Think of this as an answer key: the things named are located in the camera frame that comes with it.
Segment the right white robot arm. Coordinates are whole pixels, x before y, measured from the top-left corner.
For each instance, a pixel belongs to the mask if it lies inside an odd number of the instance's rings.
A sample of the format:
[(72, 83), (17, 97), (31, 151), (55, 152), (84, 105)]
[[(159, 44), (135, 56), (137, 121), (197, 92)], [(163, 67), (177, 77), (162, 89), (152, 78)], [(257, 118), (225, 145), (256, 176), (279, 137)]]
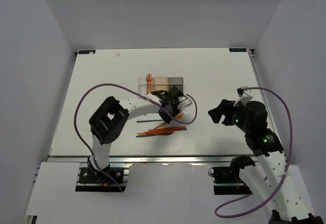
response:
[(244, 182), (259, 198), (269, 223), (322, 223), (304, 204), (295, 183), (288, 173), (288, 157), (277, 135), (267, 127), (267, 111), (259, 101), (241, 102), (223, 99), (208, 111), (214, 123), (236, 126), (244, 132), (248, 147), (266, 177), (261, 177), (255, 162), (249, 156), (232, 159), (230, 177)]

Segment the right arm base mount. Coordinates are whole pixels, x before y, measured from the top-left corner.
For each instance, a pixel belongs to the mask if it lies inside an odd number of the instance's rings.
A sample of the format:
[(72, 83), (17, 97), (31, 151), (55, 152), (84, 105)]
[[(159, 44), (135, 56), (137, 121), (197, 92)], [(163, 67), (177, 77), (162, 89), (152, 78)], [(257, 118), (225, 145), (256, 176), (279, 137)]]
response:
[(251, 194), (249, 187), (239, 177), (240, 170), (244, 170), (246, 166), (255, 166), (250, 156), (235, 157), (228, 167), (211, 167), (207, 173), (213, 177), (214, 195)]

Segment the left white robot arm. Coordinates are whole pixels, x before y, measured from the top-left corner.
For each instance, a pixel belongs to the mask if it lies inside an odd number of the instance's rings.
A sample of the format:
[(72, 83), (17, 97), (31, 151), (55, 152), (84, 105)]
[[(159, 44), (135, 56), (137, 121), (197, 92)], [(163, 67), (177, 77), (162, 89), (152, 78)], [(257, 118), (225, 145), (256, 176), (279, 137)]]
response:
[(177, 87), (152, 92), (145, 98), (119, 101), (113, 96), (107, 97), (89, 119), (94, 154), (89, 160), (89, 167), (92, 167), (90, 177), (97, 183), (107, 179), (111, 143), (120, 136), (127, 121), (147, 114), (159, 114), (169, 124), (191, 104)]

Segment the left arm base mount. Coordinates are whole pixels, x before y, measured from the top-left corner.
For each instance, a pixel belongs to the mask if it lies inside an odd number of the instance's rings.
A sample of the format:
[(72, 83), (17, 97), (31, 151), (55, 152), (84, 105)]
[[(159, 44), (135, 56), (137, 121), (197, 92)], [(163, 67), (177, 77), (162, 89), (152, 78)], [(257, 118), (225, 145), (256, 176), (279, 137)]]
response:
[(76, 192), (118, 192), (126, 189), (128, 173), (123, 167), (110, 167), (106, 172), (95, 175), (89, 167), (80, 167), (75, 191)]

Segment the red-orange knife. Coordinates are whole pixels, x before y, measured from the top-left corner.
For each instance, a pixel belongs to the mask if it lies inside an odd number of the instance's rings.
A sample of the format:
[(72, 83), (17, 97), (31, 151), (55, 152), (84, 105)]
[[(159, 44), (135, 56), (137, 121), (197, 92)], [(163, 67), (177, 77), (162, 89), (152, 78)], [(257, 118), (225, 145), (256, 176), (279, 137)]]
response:
[(161, 133), (169, 133), (173, 132), (174, 129), (163, 129), (163, 130), (148, 130), (146, 132), (143, 132), (145, 135), (151, 135), (151, 134), (161, 134)]

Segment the red-orange fork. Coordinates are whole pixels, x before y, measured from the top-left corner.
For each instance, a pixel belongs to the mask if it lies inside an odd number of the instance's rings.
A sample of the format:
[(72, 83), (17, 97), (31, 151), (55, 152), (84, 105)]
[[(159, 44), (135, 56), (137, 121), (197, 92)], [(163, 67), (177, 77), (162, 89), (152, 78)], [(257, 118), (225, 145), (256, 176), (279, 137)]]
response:
[(151, 76), (152, 76), (151, 74), (146, 75), (146, 84), (147, 84), (146, 94), (147, 95), (150, 93)]

